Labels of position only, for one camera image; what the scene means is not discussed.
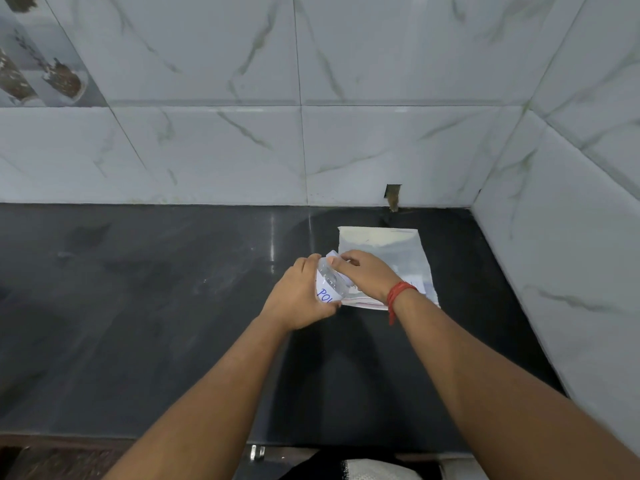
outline red thread bracelet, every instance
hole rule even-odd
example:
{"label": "red thread bracelet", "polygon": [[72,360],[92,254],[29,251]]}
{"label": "red thread bracelet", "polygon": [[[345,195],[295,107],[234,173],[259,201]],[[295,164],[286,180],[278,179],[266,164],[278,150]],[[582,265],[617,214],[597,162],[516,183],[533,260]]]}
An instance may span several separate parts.
{"label": "red thread bracelet", "polygon": [[389,325],[393,325],[396,320],[396,313],[393,308],[394,301],[396,300],[396,298],[400,293],[410,288],[413,288],[414,290],[418,291],[418,288],[407,283],[406,281],[399,282],[393,288],[391,288],[391,290],[389,290],[389,294],[387,295],[387,306],[389,307]]}

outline black granite counter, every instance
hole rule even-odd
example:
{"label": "black granite counter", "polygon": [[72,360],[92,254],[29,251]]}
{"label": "black granite counter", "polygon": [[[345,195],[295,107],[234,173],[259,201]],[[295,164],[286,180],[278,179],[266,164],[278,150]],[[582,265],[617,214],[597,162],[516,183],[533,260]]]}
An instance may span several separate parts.
{"label": "black granite counter", "polygon": [[[0,205],[0,433],[140,436],[256,316],[295,258],[381,209]],[[408,209],[440,305],[560,390],[466,210]],[[277,357],[250,441],[466,451],[400,325],[343,306]]]}

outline wall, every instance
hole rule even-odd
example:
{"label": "wall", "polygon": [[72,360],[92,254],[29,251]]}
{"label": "wall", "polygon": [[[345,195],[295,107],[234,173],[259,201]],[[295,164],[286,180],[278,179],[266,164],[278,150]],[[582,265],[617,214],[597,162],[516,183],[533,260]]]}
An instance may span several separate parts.
{"label": "wall", "polygon": [[584,0],[1,1],[1,201],[455,207]]}
{"label": "wall", "polygon": [[640,454],[640,0],[586,0],[473,210],[570,395]]}

